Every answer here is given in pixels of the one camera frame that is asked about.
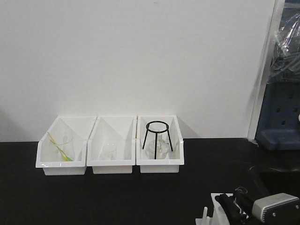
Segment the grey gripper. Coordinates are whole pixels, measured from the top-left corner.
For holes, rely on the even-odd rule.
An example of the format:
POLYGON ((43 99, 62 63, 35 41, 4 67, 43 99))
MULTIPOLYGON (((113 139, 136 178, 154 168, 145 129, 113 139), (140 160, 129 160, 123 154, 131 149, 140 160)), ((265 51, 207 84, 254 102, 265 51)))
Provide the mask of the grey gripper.
MULTIPOLYGON (((221 205, 230 225, 243 225, 246 215, 233 202, 233 198, 220 194, 215 200, 221 205)), ((235 190, 235 201, 248 215, 252 214, 265 225, 298 225, 300 223, 300 199, 279 193, 254 201, 246 190, 235 190)))

